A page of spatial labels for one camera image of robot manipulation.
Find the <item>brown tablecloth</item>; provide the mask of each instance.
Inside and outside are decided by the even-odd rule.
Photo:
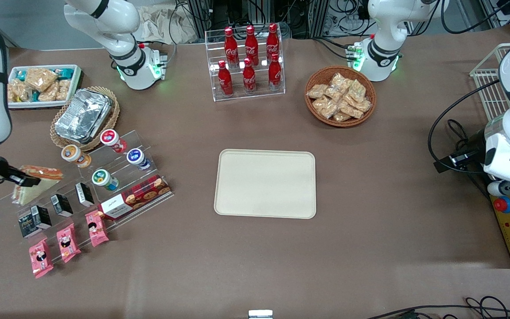
[[[510,307],[510,259],[488,201],[466,176],[437,174],[426,146],[437,115],[474,88],[469,71],[504,42],[510,28],[407,39],[398,69],[375,83],[374,115],[349,129],[306,109],[308,77],[343,63],[311,40],[285,41],[286,95],[221,103],[212,100],[204,45],[178,47],[166,81],[145,91],[121,82],[101,49],[12,50],[12,65],[75,63],[84,87],[112,89],[122,107],[116,129],[137,129],[153,146],[176,196],[36,280],[15,212],[0,212],[0,317],[216,319],[269,308],[278,319],[366,318],[487,294]],[[468,133],[485,123],[476,101],[450,113]],[[16,166],[64,165],[49,139],[55,113],[12,111],[0,155]],[[454,142],[439,126],[437,154]],[[216,214],[218,155],[227,148],[313,153],[316,216]],[[0,198],[11,189],[0,186]]]

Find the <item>brown woven basket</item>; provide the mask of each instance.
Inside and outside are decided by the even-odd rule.
[[[105,87],[101,87],[101,86],[91,86],[91,87],[88,87],[87,89],[94,91],[94,92],[102,93],[103,95],[107,95],[113,101],[113,109],[110,111],[107,119],[105,119],[105,121],[104,121],[105,124],[102,127],[102,131],[105,129],[108,129],[108,128],[115,127],[115,123],[117,123],[117,118],[119,117],[119,103],[117,102],[117,98],[115,97],[115,94],[113,92],[111,92],[109,89],[106,89]],[[54,120],[52,121],[52,123],[50,125],[50,138],[52,139],[54,144],[59,148],[63,148],[69,144],[74,144],[77,147],[79,147],[82,151],[85,151],[85,152],[95,149],[98,145],[100,145],[100,134],[97,134],[96,137],[93,140],[91,140],[89,143],[80,144],[73,140],[64,139],[56,133],[56,130],[54,129],[54,125],[56,124],[56,121],[58,121],[58,119],[60,117],[62,117],[62,115],[64,114],[64,112],[66,111],[66,109],[68,108],[69,105],[70,105],[70,101],[68,101],[66,103],[66,105],[64,105],[62,107],[62,109],[60,109],[60,111],[54,117]]]
[[[312,99],[306,95],[306,92],[310,91],[310,89],[317,84],[326,84],[329,85],[330,81],[334,77],[334,74],[339,72],[341,75],[343,75],[345,78],[348,79],[357,79],[365,88],[366,88],[366,97],[371,102],[371,109],[369,109],[365,114],[363,114],[363,117],[361,119],[354,119],[353,117],[348,119],[347,121],[343,122],[336,122],[333,120],[326,119],[322,115],[320,115],[316,109],[312,106]],[[373,87],[373,83],[369,81],[369,79],[361,74],[360,72],[357,72],[356,70],[348,67],[348,66],[341,66],[341,65],[330,65],[328,67],[324,67],[324,69],[320,69],[316,71],[316,73],[312,74],[310,79],[308,79],[308,83],[306,83],[306,89],[304,90],[304,100],[306,101],[306,107],[310,110],[314,116],[319,119],[320,121],[336,126],[336,127],[350,127],[354,125],[358,125],[359,123],[362,123],[365,121],[368,117],[371,116],[373,111],[375,111],[375,106],[377,105],[377,94],[375,93],[375,88]]]

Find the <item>coca-cola bottle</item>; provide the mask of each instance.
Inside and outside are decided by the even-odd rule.
[[[271,54],[269,65],[269,89],[278,91],[281,88],[281,64],[279,64],[279,53]]]
[[[257,83],[255,83],[255,71],[251,66],[251,59],[246,57],[243,62],[245,62],[245,68],[243,69],[243,86],[245,87],[245,93],[247,95],[252,95],[257,89]]]
[[[279,37],[277,36],[277,24],[269,24],[269,36],[267,37],[267,65],[271,63],[271,54],[279,53]]]
[[[255,38],[255,27],[247,26],[247,38],[245,39],[245,54],[251,59],[253,65],[259,65],[259,44]]]
[[[223,92],[224,97],[230,97],[233,95],[233,85],[231,83],[231,74],[229,74],[229,70],[225,68],[225,61],[218,61],[218,65],[220,67],[218,71],[218,79],[221,86],[221,91]]]
[[[225,43],[223,48],[225,49],[225,57],[227,57],[227,63],[230,69],[237,69],[239,67],[239,54],[237,53],[237,42],[233,38],[233,29],[227,27],[224,29],[225,32]]]

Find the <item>plastic tray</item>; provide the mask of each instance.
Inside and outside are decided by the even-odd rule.
[[[308,152],[225,149],[214,210],[220,215],[313,218],[316,163]]]
[[[64,101],[9,102],[9,109],[59,109],[59,107],[66,105],[66,102],[76,93],[80,81],[81,68],[75,64],[16,66],[9,72],[8,81],[10,82],[12,79],[16,78],[19,71],[25,71],[31,67],[42,67],[44,69],[74,69],[66,99]]]

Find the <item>pink package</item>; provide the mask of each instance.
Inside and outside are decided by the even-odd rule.
[[[65,263],[80,253],[74,236],[74,224],[69,224],[64,230],[56,233],[56,238],[60,247],[60,256]]]
[[[33,267],[35,278],[44,276],[54,268],[52,266],[50,250],[46,244],[46,238],[29,248],[29,255],[31,256],[31,266]]]
[[[92,246],[97,246],[104,241],[108,241],[108,235],[105,233],[104,221],[97,210],[85,215],[85,220],[88,222],[89,238],[92,241]]]

